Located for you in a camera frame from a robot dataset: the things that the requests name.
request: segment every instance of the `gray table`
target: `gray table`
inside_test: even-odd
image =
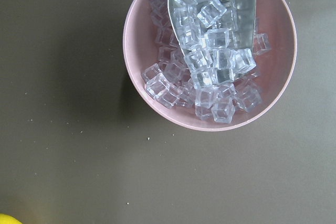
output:
[[[0,0],[0,212],[24,224],[335,223],[336,0],[286,1],[298,58],[284,95],[251,124],[204,133],[132,86],[132,0]]]

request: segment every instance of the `pile of ice cubes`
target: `pile of ice cubes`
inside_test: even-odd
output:
[[[167,0],[150,0],[157,26],[158,63],[141,76],[146,92],[167,108],[195,108],[201,120],[230,123],[237,111],[250,112],[262,103],[256,56],[271,48],[267,34],[258,34],[256,19],[253,52],[239,47],[235,0],[174,0],[171,27]]]

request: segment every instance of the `yellow round object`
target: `yellow round object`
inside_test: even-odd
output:
[[[0,214],[0,224],[22,224],[12,216]]]

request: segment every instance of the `pink bowl rim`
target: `pink bowl rim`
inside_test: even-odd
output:
[[[127,40],[126,40],[126,31],[128,30],[128,25],[129,25],[129,19],[130,19],[130,15],[132,13],[132,10],[134,9],[136,3],[137,3],[138,0],[133,0],[131,6],[130,6],[130,9],[127,13],[127,16],[126,16],[126,20],[125,20],[125,25],[124,25],[124,30],[123,30],[123,53],[124,53],[124,60],[125,60],[125,64],[126,64],[126,68],[127,68],[127,72],[131,78],[131,81],[134,85],[134,87],[136,88],[137,92],[139,93],[139,95],[143,98],[143,100],[154,110],[156,111],[159,115],[163,116],[164,118],[168,119],[169,121],[177,124],[177,125],[180,125],[180,126],[183,126],[185,128],[188,128],[188,129],[191,129],[191,130],[197,130],[197,131],[205,131],[205,132],[218,132],[218,131],[228,131],[228,130],[233,130],[233,129],[236,129],[236,128],[239,128],[239,127],[242,127],[250,122],[253,122],[254,120],[258,119],[259,117],[261,117],[262,115],[264,115],[268,110],[270,110],[270,108],[280,99],[280,97],[282,96],[282,94],[284,93],[286,87],[288,86],[288,83],[292,77],[292,74],[293,74],[293,71],[294,71],[294,67],[295,67],[295,63],[296,63],[296,57],[297,57],[297,33],[296,33],[296,28],[295,28],[295,24],[294,24],[294,19],[293,19],[293,16],[292,16],[292,13],[286,3],[285,0],[281,0],[283,5],[285,6],[286,10],[287,10],[287,13],[289,15],[289,18],[290,18],[290,22],[291,22],[291,25],[292,25],[292,28],[293,28],[293,37],[294,37],[294,56],[293,56],[293,62],[292,62],[292,66],[291,66],[291,69],[290,69],[290,72],[288,74],[288,77],[287,77],[287,80],[285,82],[285,84],[283,85],[281,91],[279,92],[279,94],[276,96],[276,98],[272,101],[272,103],[270,105],[268,105],[263,111],[261,111],[259,114],[255,115],[253,118],[249,119],[249,120],[246,120],[244,122],[241,122],[241,123],[238,123],[238,124],[235,124],[235,125],[231,125],[231,126],[227,126],[227,127],[219,127],[219,128],[204,128],[204,127],[197,127],[197,126],[192,126],[192,125],[189,125],[189,124],[186,124],[186,123],[183,123],[183,122],[180,122],[170,116],[167,116],[165,113],[163,113],[161,110],[157,109],[156,107],[154,107],[152,104],[148,103],[147,100],[146,100],[146,97],[144,96],[144,93],[143,93],[143,90],[141,90],[137,85],[136,85],[136,82],[134,80],[134,76],[131,72],[131,69],[130,69],[130,65],[129,65],[129,62],[128,62],[128,59],[126,57],[126,54],[127,54],[127,48],[126,48],[126,43],[127,43]]]

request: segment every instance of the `bowl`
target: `bowl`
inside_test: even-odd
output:
[[[263,103],[250,113],[236,113],[230,124],[202,121],[194,108],[174,106],[167,109],[145,92],[141,72],[157,62],[149,0],[134,0],[126,17],[123,51],[128,74],[143,100],[158,114],[180,126],[199,131],[225,131],[246,125],[265,114],[280,98],[292,76],[297,53],[293,17],[285,0],[257,0],[259,33],[267,33],[272,50],[256,59],[261,76],[255,81],[262,88]]]

